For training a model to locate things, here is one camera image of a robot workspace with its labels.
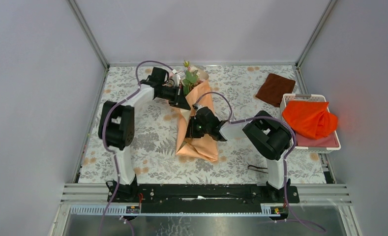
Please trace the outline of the peach wrapping paper sheet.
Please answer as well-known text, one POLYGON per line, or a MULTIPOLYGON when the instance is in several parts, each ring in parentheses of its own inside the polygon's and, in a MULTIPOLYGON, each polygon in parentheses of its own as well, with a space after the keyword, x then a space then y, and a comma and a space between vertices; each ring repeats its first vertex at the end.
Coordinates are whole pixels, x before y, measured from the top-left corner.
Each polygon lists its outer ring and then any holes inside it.
MULTIPOLYGON (((185 96, 190 106, 206 92, 210 92, 209 75, 203 70, 190 66, 190 72, 197 72, 197 84, 185 96)), ((176 109, 178 113, 176 155, 186 158, 201 158, 209 162, 218 160, 217 141, 206 133, 206 124, 195 118, 195 110, 176 109)))

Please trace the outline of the pink fake rose spray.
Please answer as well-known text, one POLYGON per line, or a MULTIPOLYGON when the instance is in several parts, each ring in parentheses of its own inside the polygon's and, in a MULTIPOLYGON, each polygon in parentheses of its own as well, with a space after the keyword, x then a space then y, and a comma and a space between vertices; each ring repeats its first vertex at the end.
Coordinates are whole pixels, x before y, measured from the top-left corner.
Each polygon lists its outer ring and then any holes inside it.
POLYGON ((181 79, 181 83, 183 85, 183 93, 187 96, 202 81, 199 77, 199 70, 191 66, 187 67, 184 75, 185 78, 181 79))

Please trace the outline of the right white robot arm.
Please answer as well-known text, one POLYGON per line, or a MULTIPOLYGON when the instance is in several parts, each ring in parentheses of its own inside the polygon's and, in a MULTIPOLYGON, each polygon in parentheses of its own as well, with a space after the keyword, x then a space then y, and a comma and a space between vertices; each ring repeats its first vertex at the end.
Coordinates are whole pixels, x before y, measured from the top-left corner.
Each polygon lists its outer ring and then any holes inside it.
POLYGON ((287 196, 284 187, 288 181, 285 175, 284 157, 290 150, 293 131, 284 122, 272 117, 266 111, 259 111, 254 117, 230 123, 219 118, 210 108, 194 105, 195 115, 189 119, 187 138, 210 136, 218 142, 237 138, 248 138, 261 156, 267 160, 268 198, 275 203, 287 196))

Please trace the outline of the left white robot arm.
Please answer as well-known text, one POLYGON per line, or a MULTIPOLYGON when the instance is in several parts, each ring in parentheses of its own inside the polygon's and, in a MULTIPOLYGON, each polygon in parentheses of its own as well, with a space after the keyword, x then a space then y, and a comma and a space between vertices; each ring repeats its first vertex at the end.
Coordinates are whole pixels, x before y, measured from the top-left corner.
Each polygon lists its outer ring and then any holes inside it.
POLYGON ((130 145, 135 136, 135 113, 137 109, 155 98, 168 101, 169 105, 183 111, 190 111, 180 76, 176 70, 171 72, 154 67, 147 79, 138 81, 138 88, 120 102, 107 100, 102 107, 98 136, 105 149, 113 153, 117 179, 114 192, 126 202, 137 198, 136 174, 132 168, 130 145))

